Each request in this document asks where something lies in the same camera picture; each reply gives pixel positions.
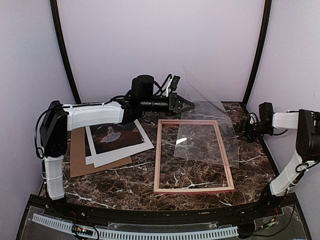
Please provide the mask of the clear acrylic sheet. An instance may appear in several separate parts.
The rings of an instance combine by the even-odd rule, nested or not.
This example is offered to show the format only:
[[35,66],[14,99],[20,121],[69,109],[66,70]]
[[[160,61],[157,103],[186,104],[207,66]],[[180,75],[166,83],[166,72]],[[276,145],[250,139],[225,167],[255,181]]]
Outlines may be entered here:
[[219,89],[185,66],[181,95],[194,109],[181,114],[189,120],[178,128],[174,157],[231,168],[240,166],[237,135],[221,100]]

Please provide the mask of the left black corner post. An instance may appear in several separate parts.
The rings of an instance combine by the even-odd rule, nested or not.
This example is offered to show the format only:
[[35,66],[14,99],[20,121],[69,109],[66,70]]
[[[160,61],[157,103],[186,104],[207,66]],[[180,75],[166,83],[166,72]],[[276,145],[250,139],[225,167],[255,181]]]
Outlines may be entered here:
[[72,72],[69,56],[67,53],[67,47],[64,39],[64,34],[63,34],[63,29],[62,29],[62,24],[61,24],[61,19],[60,19],[60,13],[59,13],[59,8],[58,8],[58,1],[57,0],[50,0],[50,9],[51,9],[51,15],[52,15],[52,20],[53,20],[53,25],[54,25],[54,30],[55,30],[55,35],[60,51],[60,56],[62,59],[62,63],[64,66],[65,74],[68,80],[68,84],[73,96],[73,99],[76,104],[81,104],[81,97],[76,85],[76,81]]

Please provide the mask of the brown cardboard backing board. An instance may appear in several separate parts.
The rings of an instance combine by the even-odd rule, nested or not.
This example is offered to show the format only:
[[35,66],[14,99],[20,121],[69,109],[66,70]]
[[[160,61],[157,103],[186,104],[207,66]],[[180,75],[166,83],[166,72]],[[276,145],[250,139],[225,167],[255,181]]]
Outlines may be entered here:
[[86,165],[85,129],[78,128],[71,132],[71,142],[70,142],[70,177],[71,178],[98,173],[101,171],[121,167],[131,163],[132,163],[132,159],[129,156],[100,167],[94,167],[93,164]]

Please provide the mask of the photo print white border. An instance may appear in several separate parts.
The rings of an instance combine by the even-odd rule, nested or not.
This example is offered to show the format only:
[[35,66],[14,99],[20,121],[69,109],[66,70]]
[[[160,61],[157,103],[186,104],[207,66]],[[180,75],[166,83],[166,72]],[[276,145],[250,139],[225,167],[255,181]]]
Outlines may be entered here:
[[154,148],[141,123],[100,124],[85,127],[85,146],[95,155],[98,168]]

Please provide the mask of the white mat paper sheet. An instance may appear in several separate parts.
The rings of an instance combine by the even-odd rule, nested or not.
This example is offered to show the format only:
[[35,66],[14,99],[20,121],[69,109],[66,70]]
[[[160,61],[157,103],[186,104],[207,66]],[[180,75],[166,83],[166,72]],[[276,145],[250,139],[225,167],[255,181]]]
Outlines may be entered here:
[[89,145],[85,146],[85,164],[91,165],[94,164],[95,161],[95,155],[91,153],[91,149]]

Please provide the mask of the right black corner post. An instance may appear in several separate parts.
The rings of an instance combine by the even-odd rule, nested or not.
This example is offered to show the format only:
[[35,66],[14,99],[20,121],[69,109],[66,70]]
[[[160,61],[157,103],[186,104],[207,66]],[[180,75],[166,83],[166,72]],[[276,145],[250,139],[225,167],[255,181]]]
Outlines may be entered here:
[[255,51],[250,75],[248,78],[247,86],[241,102],[244,107],[246,107],[249,103],[250,96],[253,91],[255,80],[258,74],[258,69],[260,66],[264,45],[265,45],[265,40],[267,36],[269,21],[270,21],[271,8],[272,8],[272,0],[265,0],[256,51]]

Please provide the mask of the pink wooden picture frame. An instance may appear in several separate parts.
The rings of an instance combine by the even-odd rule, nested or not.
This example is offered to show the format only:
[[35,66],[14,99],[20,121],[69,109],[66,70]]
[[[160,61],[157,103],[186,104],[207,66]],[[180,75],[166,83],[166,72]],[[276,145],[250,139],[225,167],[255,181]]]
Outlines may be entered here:
[[[161,147],[162,147],[162,126],[163,125],[200,125],[213,126],[217,137],[220,155],[222,157],[223,168],[226,175],[227,186],[224,187],[209,187],[209,188],[160,188],[160,170],[161,170]],[[192,119],[160,119],[157,124],[157,139],[156,139],[156,154],[155,154],[155,169],[154,169],[154,194],[165,195],[197,195],[197,194],[216,194],[233,192],[235,190],[232,173],[223,143],[223,138],[220,132],[219,124],[216,120],[192,120]]]

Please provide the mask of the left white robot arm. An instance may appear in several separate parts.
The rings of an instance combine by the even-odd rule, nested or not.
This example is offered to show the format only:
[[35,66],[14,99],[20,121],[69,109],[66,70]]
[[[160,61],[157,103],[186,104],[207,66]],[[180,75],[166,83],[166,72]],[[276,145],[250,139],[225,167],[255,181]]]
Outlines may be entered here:
[[102,124],[127,124],[145,113],[165,113],[175,116],[195,108],[195,104],[176,93],[180,76],[169,74],[159,85],[151,75],[139,75],[131,82],[125,95],[106,102],[62,104],[52,101],[37,119],[34,129],[35,154],[42,161],[42,177],[51,210],[67,218],[70,206],[62,198],[63,159],[67,150],[68,132],[82,127]]

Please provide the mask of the black corner post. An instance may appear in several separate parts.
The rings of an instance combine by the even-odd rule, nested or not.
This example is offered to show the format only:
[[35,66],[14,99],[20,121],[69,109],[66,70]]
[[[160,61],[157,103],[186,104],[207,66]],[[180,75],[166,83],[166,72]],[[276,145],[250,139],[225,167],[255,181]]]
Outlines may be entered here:
[[73,96],[73,99],[76,104],[81,104],[81,97],[76,85],[76,81],[72,72],[69,56],[67,53],[67,47],[64,39],[64,34],[63,34],[63,29],[62,29],[62,24],[61,24],[61,19],[60,19],[60,13],[59,13],[59,8],[58,8],[58,1],[57,0],[50,0],[50,9],[51,9],[51,15],[52,15],[52,20],[53,20],[53,25],[54,25],[54,30],[55,30],[55,35],[60,51],[60,56],[62,59],[62,63],[64,66],[65,74],[68,80],[68,84]]
[[271,8],[272,8],[272,0],[265,0],[256,51],[255,51],[250,75],[248,78],[247,86],[241,102],[244,107],[246,107],[249,103],[250,96],[253,91],[255,80],[258,74],[258,69],[260,66],[264,45],[265,45],[265,40],[267,36],[269,21],[270,21]]

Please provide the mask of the black front table rail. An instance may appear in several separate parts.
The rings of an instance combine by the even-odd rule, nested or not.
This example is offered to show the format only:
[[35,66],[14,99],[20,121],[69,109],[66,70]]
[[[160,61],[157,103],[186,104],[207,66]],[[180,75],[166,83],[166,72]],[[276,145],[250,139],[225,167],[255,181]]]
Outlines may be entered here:
[[181,211],[138,211],[116,210],[62,202],[55,206],[57,212],[64,216],[75,217],[77,221],[106,226],[115,224],[200,224],[217,222],[222,224],[251,223],[258,218],[278,216],[280,210],[267,206],[256,209],[255,203],[236,206],[181,210]]

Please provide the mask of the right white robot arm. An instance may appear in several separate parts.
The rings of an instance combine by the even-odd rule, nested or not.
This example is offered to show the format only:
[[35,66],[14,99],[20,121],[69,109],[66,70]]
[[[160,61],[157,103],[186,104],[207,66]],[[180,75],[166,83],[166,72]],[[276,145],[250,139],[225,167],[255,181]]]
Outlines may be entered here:
[[308,109],[276,112],[272,103],[263,102],[258,106],[258,114],[247,113],[236,125],[235,132],[248,143],[265,135],[281,137],[288,132],[294,133],[291,159],[266,185],[261,193],[264,199],[255,205],[255,213],[266,217],[275,208],[271,198],[284,197],[311,168],[320,163],[320,113]]

